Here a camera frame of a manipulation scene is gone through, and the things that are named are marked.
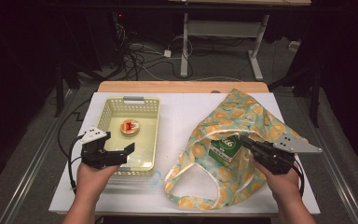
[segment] green carton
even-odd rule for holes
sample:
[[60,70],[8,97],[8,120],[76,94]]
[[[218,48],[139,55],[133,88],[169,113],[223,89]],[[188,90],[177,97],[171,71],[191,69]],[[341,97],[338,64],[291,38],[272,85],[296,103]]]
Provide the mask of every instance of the green carton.
[[232,159],[242,147],[241,141],[236,135],[222,140],[213,140],[209,147],[209,156],[228,167]]

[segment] human hand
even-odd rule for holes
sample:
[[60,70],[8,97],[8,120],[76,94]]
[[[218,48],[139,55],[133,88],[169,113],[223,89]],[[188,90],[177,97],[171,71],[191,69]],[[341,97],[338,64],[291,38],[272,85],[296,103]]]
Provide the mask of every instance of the human hand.
[[109,177],[118,167],[118,165],[108,166],[98,170],[81,162],[77,168],[76,197],[86,200],[86,203],[97,203]]
[[255,158],[252,157],[250,161],[266,176],[268,186],[277,203],[301,201],[298,188],[298,175],[295,170],[291,169],[286,175],[274,175],[266,167],[256,161]]

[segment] human arm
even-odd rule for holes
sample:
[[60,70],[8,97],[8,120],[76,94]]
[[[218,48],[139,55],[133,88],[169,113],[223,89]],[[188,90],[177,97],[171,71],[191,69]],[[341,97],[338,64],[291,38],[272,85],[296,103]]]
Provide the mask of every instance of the human arm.
[[267,178],[272,195],[277,202],[279,217],[282,223],[316,223],[304,205],[298,189],[298,175],[291,169],[287,175],[273,175],[266,167],[251,158],[255,167]]
[[72,203],[63,224],[94,223],[95,207],[103,192],[109,177],[118,166],[108,166],[102,170],[91,168],[83,162],[77,168],[77,188],[75,200]]

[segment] desk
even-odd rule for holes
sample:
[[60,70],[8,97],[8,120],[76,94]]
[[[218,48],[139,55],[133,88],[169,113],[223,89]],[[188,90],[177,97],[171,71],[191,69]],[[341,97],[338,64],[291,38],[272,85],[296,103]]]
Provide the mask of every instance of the desk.
[[[290,6],[300,7],[309,6],[310,0],[191,0],[185,1],[190,3],[203,4],[233,4],[233,5],[266,5],[266,6]],[[183,53],[181,61],[181,77],[187,77],[188,53],[187,42],[189,35],[215,35],[215,36],[235,36],[235,37],[255,37],[255,47],[248,51],[250,64],[253,68],[255,79],[263,80],[260,66],[257,62],[257,53],[260,49],[263,35],[267,28],[269,15],[264,15],[261,22],[243,22],[243,21],[192,21],[188,18],[188,13],[185,13],[184,31],[183,31]]]
[[[267,185],[264,185],[261,190],[244,203],[225,209],[209,211],[179,208],[169,200],[164,191],[164,178],[171,170],[181,151],[186,148],[189,134],[200,120],[208,116],[226,98],[227,92],[231,91],[233,87],[245,92],[251,91],[252,93],[250,94],[260,104],[268,109],[269,112],[275,114],[277,118],[282,119],[273,94],[268,93],[267,87],[263,83],[103,82],[98,92],[92,98],[80,133],[83,133],[90,125],[98,121],[106,97],[124,95],[158,97],[161,103],[154,175],[151,177],[131,176],[131,178],[113,176],[97,204],[97,214],[125,216],[275,217],[278,210]],[[78,156],[80,149],[80,145],[75,145],[73,158]],[[76,170],[77,166],[78,163],[74,163],[73,170]],[[214,188],[212,188],[214,182],[201,170],[197,171],[189,171],[193,179],[191,180],[192,187],[188,187],[188,190],[195,190],[193,192],[201,193],[201,196],[204,197],[213,197],[212,195],[215,193]],[[68,211],[74,199],[74,194],[69,188],[69,178],[65,168],[49,211],[57,213],[66,213]],[[304,202],[312,214],[320,213],[307,178]]]

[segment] wooden table edge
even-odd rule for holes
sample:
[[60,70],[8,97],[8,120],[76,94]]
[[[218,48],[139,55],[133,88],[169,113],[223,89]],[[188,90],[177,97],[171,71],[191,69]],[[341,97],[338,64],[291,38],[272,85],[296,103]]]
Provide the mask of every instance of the wooden table edge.
[[180,92],[228,93],[233,89],[246,93],[269,92],[264,82],[212,82],[212,81],[104,81],[98,92]]

